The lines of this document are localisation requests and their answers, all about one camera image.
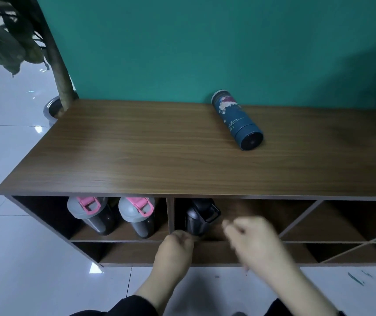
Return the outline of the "person's right hand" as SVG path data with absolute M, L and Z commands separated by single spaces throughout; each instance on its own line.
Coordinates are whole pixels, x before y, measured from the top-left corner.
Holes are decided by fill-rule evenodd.
M 270 265 L 291 264 L 291 257 L 272 224 L 261 216 L 251 218 L 247 244 L 242 248 L 233 248 L 230 245 L 242 265 L 246 268 L 249 265 L 264 268 Z

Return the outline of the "person's left hand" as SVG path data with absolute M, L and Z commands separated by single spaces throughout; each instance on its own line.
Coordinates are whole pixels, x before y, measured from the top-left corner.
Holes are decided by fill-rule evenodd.
M 187 274 L 192 264 L 194 243 L 178 243 L 169 234 L 160 244 L 153 269 Z

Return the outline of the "person's left forearm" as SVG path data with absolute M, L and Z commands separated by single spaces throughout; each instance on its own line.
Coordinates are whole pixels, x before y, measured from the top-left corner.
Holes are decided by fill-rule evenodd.
M 185 275 L 152 269 L 134 295 L 148 301 L 159 315 L 163 315 L 175 288 Z

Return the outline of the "person's right forearm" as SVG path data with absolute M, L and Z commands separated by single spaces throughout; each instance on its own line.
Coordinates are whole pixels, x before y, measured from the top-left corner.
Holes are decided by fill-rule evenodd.
M 248 269 L 266 282 L 293 316 L 338 316 L 335 305 L 296 264 L 249 265 Z

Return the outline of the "black shaker bottle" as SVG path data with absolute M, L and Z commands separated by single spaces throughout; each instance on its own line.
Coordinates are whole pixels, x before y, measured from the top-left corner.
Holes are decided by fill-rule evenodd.
M 185 216 L 185 231 L 192 236 L 202 237 L 221 216 L 221 211 L 212 198 L 191 198 Z

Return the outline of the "grey lid pink cap shaker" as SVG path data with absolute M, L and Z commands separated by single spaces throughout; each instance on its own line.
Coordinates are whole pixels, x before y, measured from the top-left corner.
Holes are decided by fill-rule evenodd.
M 138 236 L 148 239 L 155 233 L 155 198 L 153 197 L 121 197 L 118 210 Z
M 109 235 L 115 230 L 117 219 L 108 201 L 108 197 L 69 197 L 67 209 L 73 217 L 82 220 L 96 233 Z

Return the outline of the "black sleeve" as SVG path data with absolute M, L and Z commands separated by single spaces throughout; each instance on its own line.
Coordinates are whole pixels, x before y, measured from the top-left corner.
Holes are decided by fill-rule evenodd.
M 347 316 L 342 311 L 336 310 L 332 303 L 326 299 L 314 297 L 301 299 L 292 306 L 287 305 L 279 298 L 269 307 L 264 316 Z
M 108 312 L 84 310 L 69 316 L 159 316 L 159 313 L 147 299 L 132 295 L 120 300 Z

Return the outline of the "brown wooden shelf cabinet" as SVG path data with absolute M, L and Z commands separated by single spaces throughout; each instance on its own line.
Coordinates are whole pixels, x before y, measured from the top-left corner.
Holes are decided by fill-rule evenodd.
M 147 267 L 183 228 L 189 198 L 222 216 L 194 266 L 239 266 L 219 226 L 260 215 L 300 266 L 376 266 L 376 111 L 246 106 L 264 132 L 240 150 L 211 104 L 78 100 L 0 184 L 22 208 L 101 267 Z M 95 233 L 69 197 L 158 200 L 147 239 L 122 222 Z

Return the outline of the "dark blue patterned thermos bottle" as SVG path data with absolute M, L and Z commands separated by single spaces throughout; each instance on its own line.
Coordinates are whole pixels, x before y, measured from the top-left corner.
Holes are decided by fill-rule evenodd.
M 228 91 L 216 91 L 211 104 L 241 150 L 253 150 L 263 142 L 263 132 Z

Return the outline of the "silver plant pot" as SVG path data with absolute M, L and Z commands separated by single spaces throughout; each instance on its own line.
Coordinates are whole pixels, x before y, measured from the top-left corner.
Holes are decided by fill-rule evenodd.
M 43 115 L 48 120 L 49 128 L 57 122 L 64 114 L 64 108 L 62 106 L 59 96 L 51 99 L 43 109 Z

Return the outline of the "brown plant trunk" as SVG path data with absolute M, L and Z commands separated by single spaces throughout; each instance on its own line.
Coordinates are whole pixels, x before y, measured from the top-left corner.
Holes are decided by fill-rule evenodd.
M 35 15 L 38 19 L 38 33 L 42 37 L 43 42 L 47 48 L 45 50 L 47 54 L 47 62 L 53 70 L 56 87 L 63 108 L 62 114 L 64 114 L 69 109 L 71 104 L 75 101 L 77 95 L 75 94 L 74 86 L 71 81 L 68 69 L 65 66 L 63 58 L 45 19 L 43 11 L 38 3 L 38 0 L 32 0 L 32 2 L 34 11 L 36 12 Z

